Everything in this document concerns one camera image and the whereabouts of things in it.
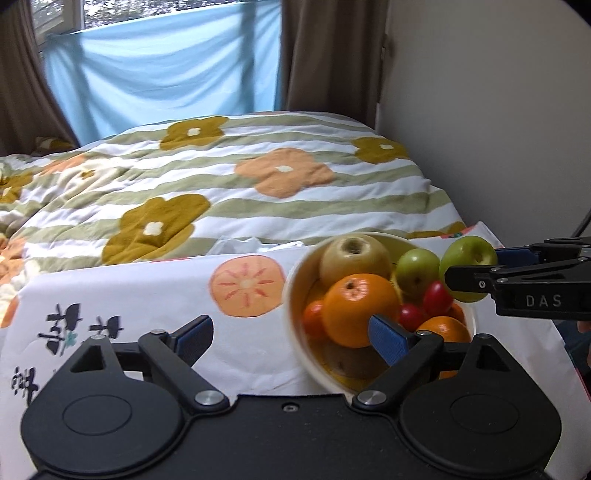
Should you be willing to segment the person's hand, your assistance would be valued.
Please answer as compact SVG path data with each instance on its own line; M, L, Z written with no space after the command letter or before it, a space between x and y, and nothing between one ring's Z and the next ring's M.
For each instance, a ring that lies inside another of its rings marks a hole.
M583 353L584 353L584 360L587 366L590 366L591 363L591 349L590 349L590 336L591 336L591 322L590 321L578 321L577 322L577 329L578 332L583 336Z

